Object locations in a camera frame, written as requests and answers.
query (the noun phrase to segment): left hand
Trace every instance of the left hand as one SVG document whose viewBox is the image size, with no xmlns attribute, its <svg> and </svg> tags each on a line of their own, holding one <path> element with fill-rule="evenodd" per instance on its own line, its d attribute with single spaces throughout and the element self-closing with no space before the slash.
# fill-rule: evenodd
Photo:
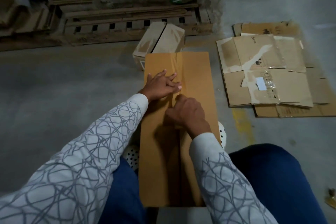
<svg viewBox="0 0 336 224">
<path fill-rule="evenodd" d="M 173 73 L 171 76 L 165 76 L 166 72 L 165 69 L 154 77 L 149 73 L 145 87 L 138 93 L 144 94 L 148 102 L 151 102 L 164 98 L 170 93 L 179 92 L 182 88 L 181 82 L 172 82 L 177 74 Z"/>
</svg>

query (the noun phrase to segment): hand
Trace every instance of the hand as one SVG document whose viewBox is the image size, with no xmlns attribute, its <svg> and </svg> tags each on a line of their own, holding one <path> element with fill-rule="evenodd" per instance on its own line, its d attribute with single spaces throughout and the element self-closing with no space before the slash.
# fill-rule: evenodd
<svg viewBox="0 0 336 224">
<path fill-rule="evenodd" d="M 210 132 L 209 123 L 205 120 L 204 110 L 195 98 L 187 98 L 180 94 L 177 97 L 177 102 L 173 108 L 166 110 L 166 115 L 175 122 L 175 124 L 182 126 L 194 139 L 200 134 Z"/>
<path fill-rule="evenodd" d="M 147 97 L 148 102 L 151 102 L 153 100 L 164 98 L 170 93 L 179 92 L 182 88 L 181 82 L 172 82 L 177 74 L 173 73 L 171 76 L 166 77 L 166 72 L 165 69 L 153 78 L 149 73 L 145 87 L 138 93 L 144 94 Z"/>
</svg>

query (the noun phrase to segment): cardboard box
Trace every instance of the cardboard box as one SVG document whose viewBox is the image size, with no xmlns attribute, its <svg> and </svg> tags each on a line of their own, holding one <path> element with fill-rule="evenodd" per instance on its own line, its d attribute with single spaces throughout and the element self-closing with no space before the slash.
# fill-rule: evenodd
<svg viewBox="0 0 336 224">
<path fill-rule="evenodd" d="M 182 50 L 184 29 L 166 22 L 152 22 L 133 52 L 135 63 L 145 70 L 147 53 L 174 53 Z"/>
<path fill-rule="evenodd" d="M 277 48 L 276 40 L 283 47 Z M 287 61 L 295 61 L 295 71 L 305 71 L 303 59 L 289 55 L 297 48 L 292 39 L 246 35 L 219 40 L 217 47 L 230 107 L 272 103 L 313 106 L 305 73 L 285 69 L 282 54 Z"/>
<path fill-rule="evenodd" d="M 176 71 L 180 74 L 183 94 L 201 103 L 206 120 L 220 142 L 208 53 L 151 53 L 145 61 L 145 75 L 163 69 L 167 69 L 167 74 Z M 204 206 L 189 157 L 191 138 L 165 119 L 166 109 L 172 106 L 172 95 L 152 102 L 141 122 L 140 198 L 145 207 Z"/>
<path fill-rule="evenodd" d="M 307 78 L 314 105 L 312 108 L 303 108 L 290 105 L 254 105 L 257 117 L 321 117 L 336 116 L 336 95 L 331 89 L 328 80 L 325 78 L 319 64 L 310 54 L 300 26 L 293 21 L 272 22 L 272 23 L 239 23 L 233 25 L 236 36 L 241 33 L 250 34 L 274 34 L 278 36 L 291 36 L 300 41 Z M 323 92 L 316 97 L 316 92 Z"/>
</svg>

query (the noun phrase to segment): sleeve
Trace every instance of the sleeve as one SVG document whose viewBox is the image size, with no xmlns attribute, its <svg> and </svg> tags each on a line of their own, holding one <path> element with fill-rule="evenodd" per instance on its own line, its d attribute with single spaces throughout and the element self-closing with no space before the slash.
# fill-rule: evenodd
<svg viewBox="0 0 336 224">
<path fill-rule="evenodd" d="M 213 133 L 195 137 L 189 154 L 213 223 L 277 223 Z"/>
<path fill-rule="evenodd" d="M 135 94 L 92 123 L 20 190 L 0 198 L 0 222 L 97 223 L 112 172 L 147 108 L 148 99 Z"/>
</svg>

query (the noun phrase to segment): right hand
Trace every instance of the right hand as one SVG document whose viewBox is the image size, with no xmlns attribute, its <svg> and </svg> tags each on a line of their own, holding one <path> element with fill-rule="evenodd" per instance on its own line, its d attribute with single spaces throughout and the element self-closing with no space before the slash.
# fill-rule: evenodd
<svg viewBox="0 0 336 224">
<path fill-rule="evenodd" d="M 180 94 L 176 99 L 175 106 L 166 110 L 166 115 L 175 124 L 182 126 L 188 132 L 191 139 L 206 132 L 211 133 L 210 125 L 205 120 L 204 110 L 195 98 L 187 98 Z"/>
</svg>

